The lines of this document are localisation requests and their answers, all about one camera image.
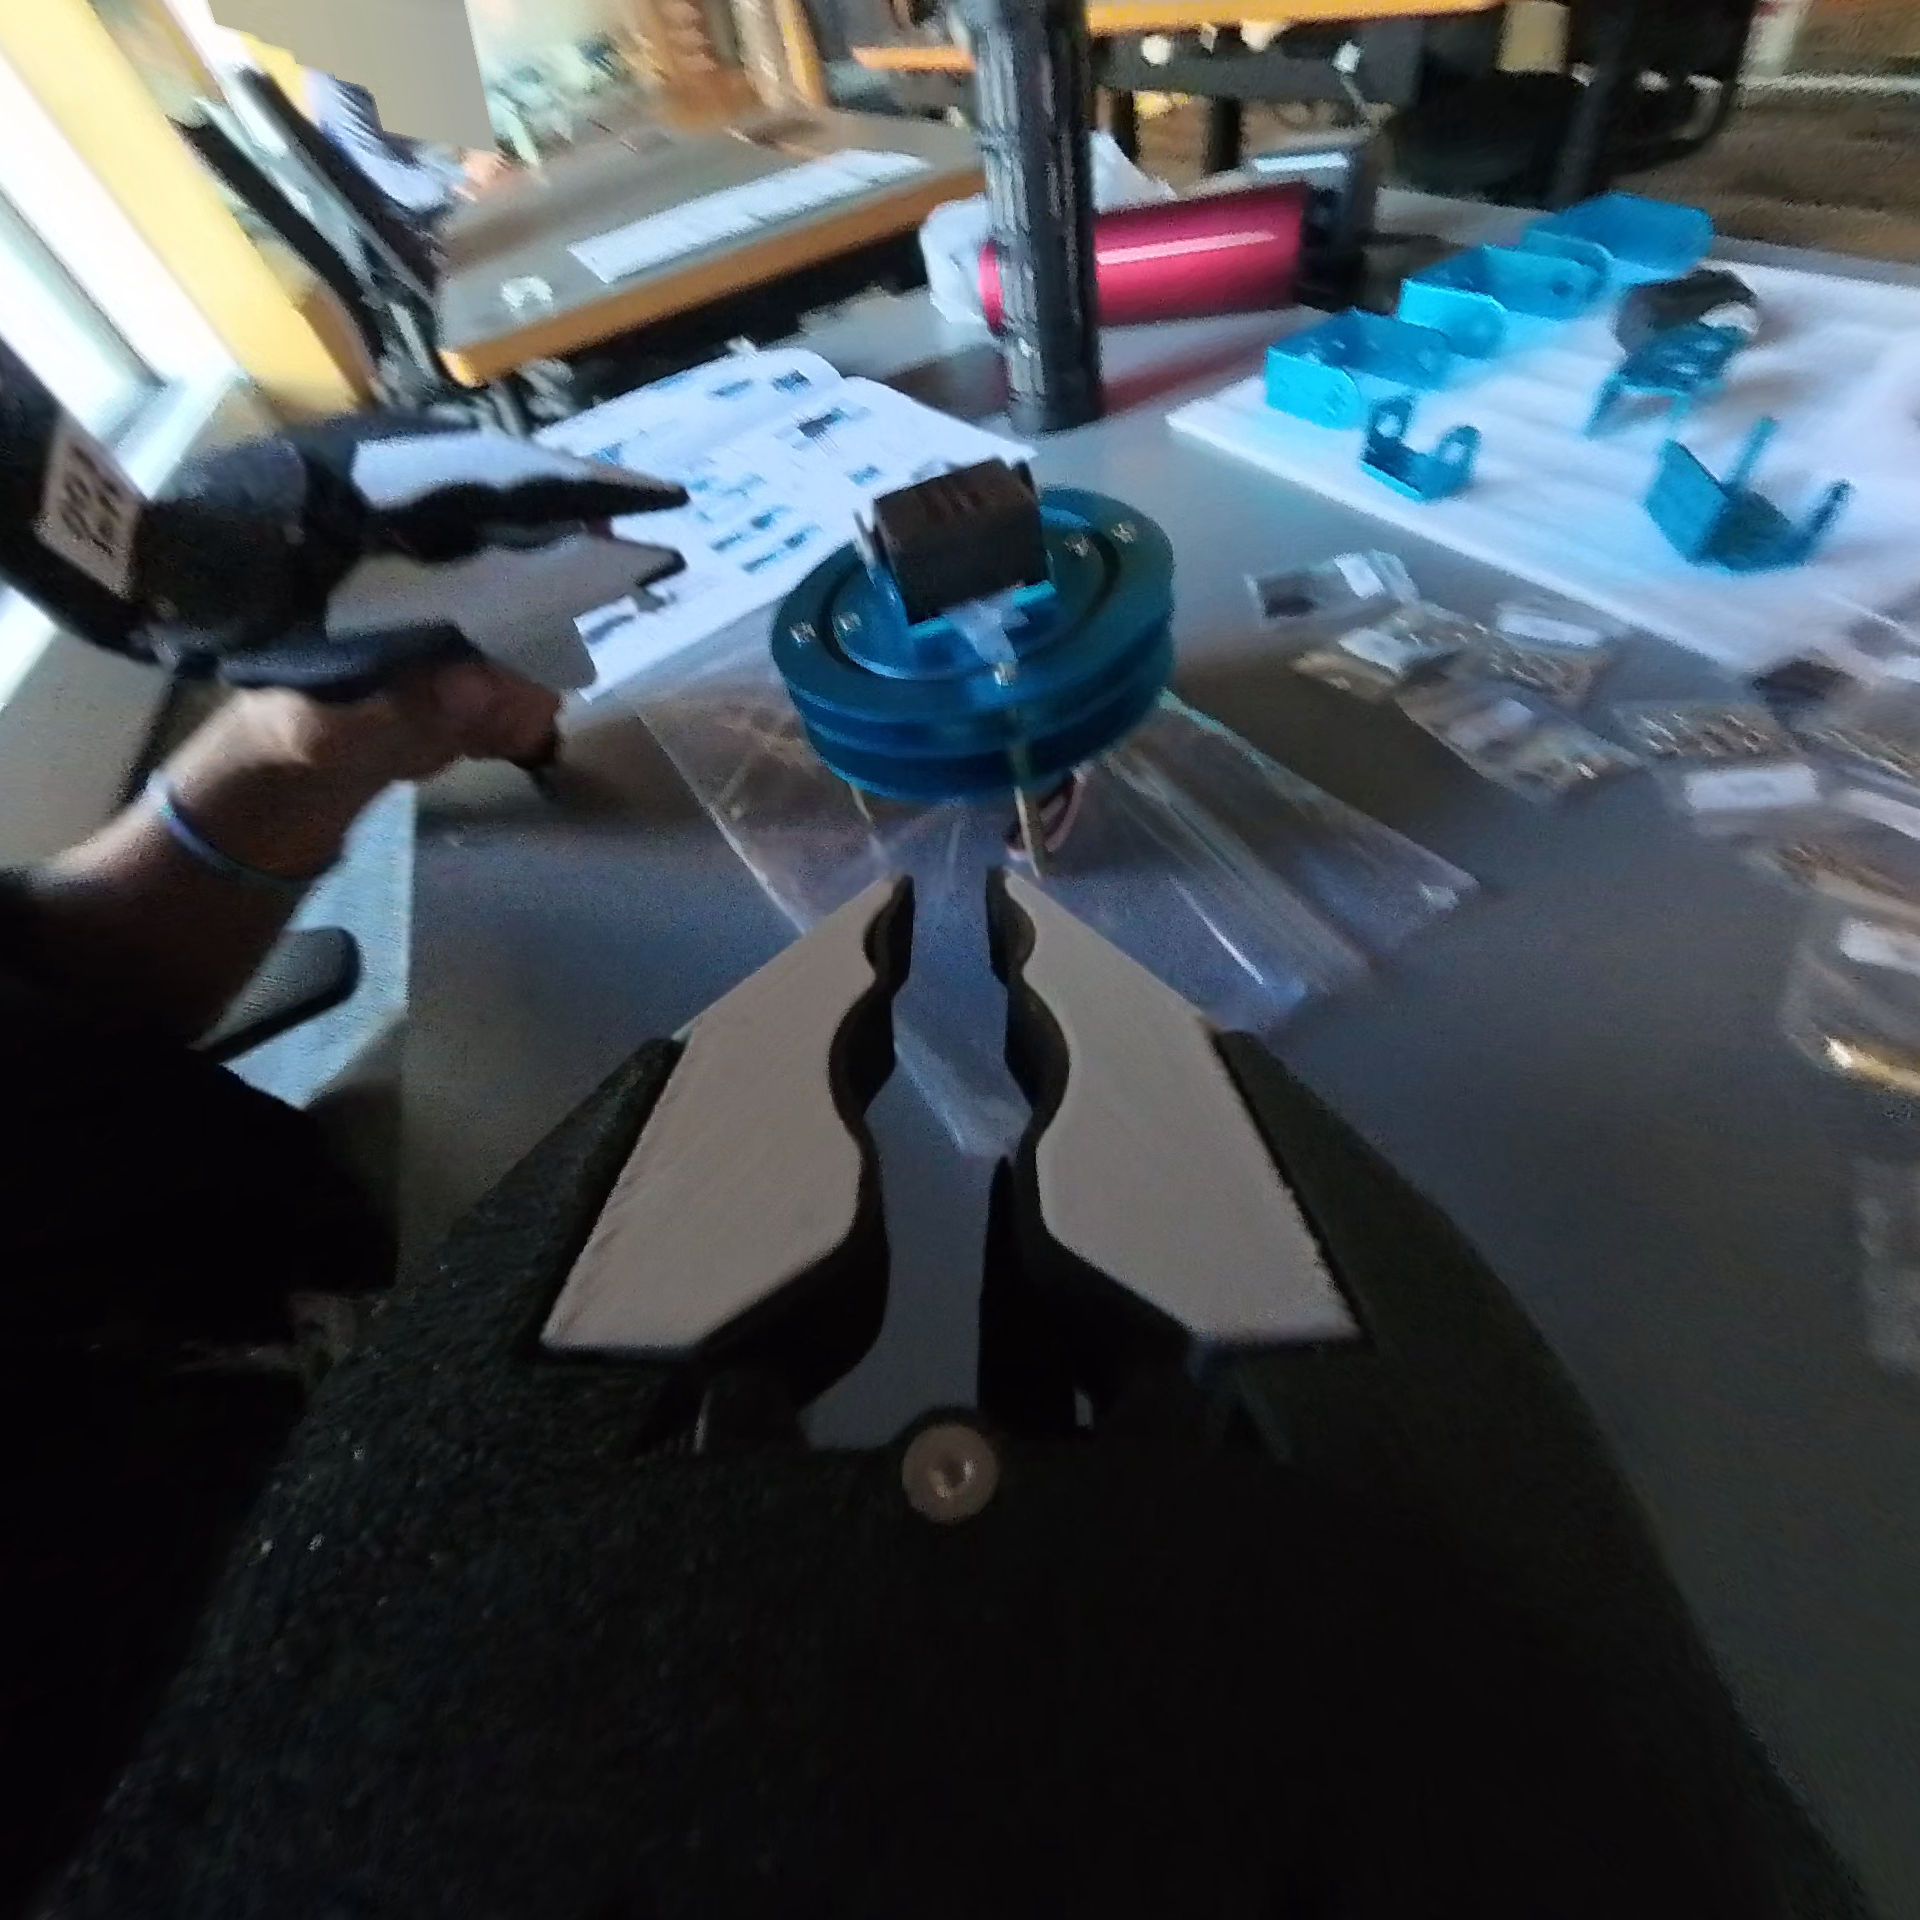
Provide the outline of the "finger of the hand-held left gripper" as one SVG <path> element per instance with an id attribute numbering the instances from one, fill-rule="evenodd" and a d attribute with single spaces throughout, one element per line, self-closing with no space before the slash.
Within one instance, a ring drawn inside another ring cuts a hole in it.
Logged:
<path id="1" fill-rule="evenodd" d="M 489 430 L 364 442 L 350 484 L 364 553 L 421 563 L 610 538 L 618 521 L 689 506 L 682 484 Z"/>
<path id="2" fill-rule="evenodd" d="M 326 602 L 326 642 L 370 675 L 429 659 L 481 657 L 556 692 L 595 682 L 590 617 L 684 573 L 664 545 L 566 526 L 512 534 L 460 559 L 361 559 Z"/>

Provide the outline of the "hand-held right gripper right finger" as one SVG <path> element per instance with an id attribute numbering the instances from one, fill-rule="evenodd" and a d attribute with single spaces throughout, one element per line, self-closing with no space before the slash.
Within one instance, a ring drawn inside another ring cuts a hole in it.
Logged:
<path id="1" fill-rule="evenodd" d="M 1209 1404 L 1250 1363 L 1361 1354 L 1234 1035 L 1034 881 L 992 873 L 985 918 L 1027 1121 L 992 1175 L 980 1406 L 1115 1425 Z"/>

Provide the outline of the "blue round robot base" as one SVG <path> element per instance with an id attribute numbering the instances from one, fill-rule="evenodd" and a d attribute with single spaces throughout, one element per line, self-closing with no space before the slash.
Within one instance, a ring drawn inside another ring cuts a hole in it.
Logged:
<path id="1" fill-rule="evenodd" d="M 854 791 L 1029 809 L 1162 705 L 1174 659 L 1168 534 L 1115 495 L 1038 491 L 1044 587 L 908 626 L 870 571 L 865 514 L 779 603 L 776 671 L 819 762 Z"/>

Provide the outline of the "black servo with printed label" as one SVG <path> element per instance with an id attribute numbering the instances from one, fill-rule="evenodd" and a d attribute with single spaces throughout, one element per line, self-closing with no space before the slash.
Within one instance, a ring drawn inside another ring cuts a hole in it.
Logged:
<path id="1" fill-rule="evenodd" d="M 1029 461 L 988 459 L 877 495 L 859 523 L 870 571 L 908 626 L 1049 586 L 1041 491 Z"/>

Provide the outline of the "light wooden desk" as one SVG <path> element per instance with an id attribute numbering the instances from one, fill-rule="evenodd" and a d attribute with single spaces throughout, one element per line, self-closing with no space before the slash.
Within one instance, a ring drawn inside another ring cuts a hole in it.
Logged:
<path id="1" fill-rule="evenodd" d="M 931 171 L 618 283 L 590 276 L 566 251 L 590 236 L 842 151 L 908 153 Z M 788 295 L 806 275 L 838 273 L 889 249 L 906 249 L 914 267 L 925 218 L 980 186 L 973 137 L 912 116 L 753 110 L 700 124 L 624 115 L 449 219 L 438 354 L 458 382 L 481 388 L 533 361 L 704 318 L 746 297 Z"/>

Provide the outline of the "grey desk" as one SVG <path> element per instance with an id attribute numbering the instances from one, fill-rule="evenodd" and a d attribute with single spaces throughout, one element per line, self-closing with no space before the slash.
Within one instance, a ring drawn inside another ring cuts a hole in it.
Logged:
<path id="1" fill-rule="evenodd" d="M 1857 1166 L 1910 1156 L 1909 1123 L 1786 1042 L 1794 899 L 1646 779 L 1537 807 L 1284 670 L 1245 577 L 1378 534 L 1168 413 L 1294 322 L 1108 333 L 1108 415 L 1038 467 L 1168 527 L 1192 707 L 1476 878 L 1280 1057 L 1516 1289 L 1747 1722 L 1872 1914 L 1916 1915 L 1916 1379 L 1870 1345 L 1854 1228 Z M 389 1084 L 410 1257 L 788 935 L 634 709 L 595 705 L 570 748 L 584 799 L 484 766 L 369 823 L 374 852 L 416 830 Z"/>

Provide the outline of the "black office chair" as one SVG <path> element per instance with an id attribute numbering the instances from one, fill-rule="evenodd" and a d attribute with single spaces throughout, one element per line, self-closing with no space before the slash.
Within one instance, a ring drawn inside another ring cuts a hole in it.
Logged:
<path id="1" fill-rule="evenodd" d="M 174 131 L 329 287 L 369 349 L 374 393 L 401 410 L 449 413 L 461 388 L 441 361 L 438 259 L 426 228 L 256 68 L 198 97 Z"/>

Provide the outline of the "clear plastic bag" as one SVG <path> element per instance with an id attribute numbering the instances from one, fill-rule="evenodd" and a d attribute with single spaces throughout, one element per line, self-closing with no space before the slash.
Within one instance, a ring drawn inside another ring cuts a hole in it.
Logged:
<path id="1" fill-rule="evenodd" d="M 994 1158 L 1025 1127 L 1004 1063 L 988 873 L 1019 858 L 1008 797 L 859 797 L 769 685 L 648 705 L 642 723 L 693 797 L 798 931 L 870 883 L 916 891 L 897 1060 L 948 1140 Z M 1166 697 L 1080 774 L 1041 886 L 1213 1023 L 1273 1038 L 1475 899 L 1437 852 Z"/>

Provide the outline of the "printed instruction sheet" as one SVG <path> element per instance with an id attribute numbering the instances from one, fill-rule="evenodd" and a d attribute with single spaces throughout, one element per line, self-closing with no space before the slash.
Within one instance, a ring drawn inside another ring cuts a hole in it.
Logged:
<path id="1" fill-rule="evenodd" d="M 604 702 L 739 622 L 769 614 L 877 495 L 1032 446 L 842 375 L 803 348 L 731 351 L 553 423 L 536 442 L 686 489 L 680 510 L 618 530 L 673 547 L 684 567 L 644 597 L 580 620 Z"/>

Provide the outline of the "white keyboard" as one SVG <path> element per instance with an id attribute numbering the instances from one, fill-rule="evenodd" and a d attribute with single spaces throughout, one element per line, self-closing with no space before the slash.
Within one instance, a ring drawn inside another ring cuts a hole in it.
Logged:
<path id="1" fill-rule="evenodd" d="M 618 283 L 804 222 L 929 171 L 925 161 L 898 151 L 836 151 L 601 230 L 572 242 L 566 251 L 590 276 Z"/>

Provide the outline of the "person's black sleeve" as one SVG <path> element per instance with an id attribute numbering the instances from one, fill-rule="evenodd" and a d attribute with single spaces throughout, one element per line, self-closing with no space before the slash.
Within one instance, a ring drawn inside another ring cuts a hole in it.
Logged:
<path id="1" fill-rule="evenodd" d="M 5 873 L 3 1890 L 80 1850 L 306 1390 L 300 1299 L 394 1277 L 320 1127 L 54 958 Z"/>

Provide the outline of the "pile of small screw bags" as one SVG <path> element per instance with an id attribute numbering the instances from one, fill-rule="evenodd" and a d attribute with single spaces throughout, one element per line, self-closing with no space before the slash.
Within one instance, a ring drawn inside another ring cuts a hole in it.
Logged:
<path id="1" fill-rule="evenodd" d="M 1835 641 L 1740 684 L 1625 697 L 1619 671 L 1642 636 L 1563 594 L 1510 593 L 1490 614 L 1458 614 L 1382 548 L 1243 586 L 1300 679 L 1397 707 L 1517 799 L 1648 778 L 1680 826 L 1805 900 L 1788 1045 L 1916 1107 L 1916 594 L 1848 614 Z"/>

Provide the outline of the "white foam sheet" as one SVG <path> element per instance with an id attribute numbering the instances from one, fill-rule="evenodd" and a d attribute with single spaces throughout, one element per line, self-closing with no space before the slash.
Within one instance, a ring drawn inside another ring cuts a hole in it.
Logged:
<path id="1" fill-rule="evenodd" d="M 1411 442 L 1478 430 L 1469 484 L 1418 503 L 1361 471 L 1357 427 L 1322 427 L 1267 404 L 1248 375 L 1168 415 L 1174 434 L 1378 517 L 1523 582 L 1590 603 L 1730 668 L 1764 668 L 1862 637 L 1916 610 L 1918 292 L 1857 276 L 1854 259 L 1764 249 L 1734 275 L 1761 300 L 1761 339 L 1677 426 L 1638 404 L 1597 437 L 1584 426 L 1619 349 L 1612 322 L 1547 327 L 1524 348 L 1418 399 Z M 1816 553 L 1734 573 L 1682 559 L 1644 508 L 1658 458 L 1680 442 L 1726 475 L 1772 418 L 1748 487 L 1804 519 L 1834 484 L 1852 494 Z"/>

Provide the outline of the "red cylindrical case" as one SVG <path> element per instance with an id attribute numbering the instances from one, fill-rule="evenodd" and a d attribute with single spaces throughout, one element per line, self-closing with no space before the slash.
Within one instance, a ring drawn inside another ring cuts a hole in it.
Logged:
<path id="1" fill-rule="evenodd" d="M 1093 314 L 1108 327 L 1325 307 L 1361 281 L 1376 167 L 1314 151 L 1297 174 L 1146 202 L 1093 219 Z"/>

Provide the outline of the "blue eared U bracket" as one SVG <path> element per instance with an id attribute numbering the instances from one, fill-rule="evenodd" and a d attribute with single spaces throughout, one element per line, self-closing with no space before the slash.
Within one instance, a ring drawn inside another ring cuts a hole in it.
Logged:
<path id="1" fill-rule="evenodd" d="M 1680 438 L 1659 449 L 1644 510 L 1669 548 L 1685 563 L 1730 573 L 1798 569 L 1826 542 L 1857 489 L 1829 484 L 1804 517 L 1790 517 L 1754 487 L 1754 473 L 1770 450 L 1777 415 L 1763 415 L 1747 433 L 1734 467 L 1709 471 Z"/>

